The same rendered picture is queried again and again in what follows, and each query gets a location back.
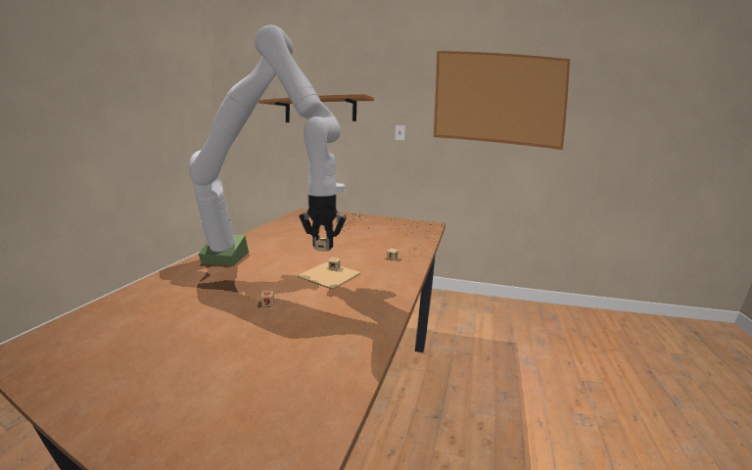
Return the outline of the tan flat mat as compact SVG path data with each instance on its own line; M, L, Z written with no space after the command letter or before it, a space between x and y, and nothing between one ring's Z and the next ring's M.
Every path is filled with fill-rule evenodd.
M329 269L328 262L324 262L297 277L333 290L360 273L342 266L338 270Z

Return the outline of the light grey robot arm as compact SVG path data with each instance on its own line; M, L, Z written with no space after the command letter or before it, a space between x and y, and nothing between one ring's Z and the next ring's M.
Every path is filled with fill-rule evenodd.
M208 140L189 162L203 230L206 229L207 244L214 252L226 251L235 243L219 172L232 143L276 74L298 114L308 119L304 129L309 158L308 194L332 196L345 191L341 183L336 189L335 157L327 147L327 143L339 138L340 125L292 58L292 40L280 27L266 25L258 31L255 44L261 60L229 90Z

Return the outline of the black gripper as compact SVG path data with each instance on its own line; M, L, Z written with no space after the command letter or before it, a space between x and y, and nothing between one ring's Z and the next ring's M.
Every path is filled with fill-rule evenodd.
M333 248L333 237L340 234L347 219L345 215L338 214L336 210L336 195L310 196L308 195L308 210L299 215L306 234L312 236L312 245L316 250L316 241L319 239L319 227L323 225L326 230L327 251ZM316 208L314 208L316 207ZM333 231L333 220L337 218L337 226ZM309 222L312 220L312 226ZM339 231L339 232L338 232Z

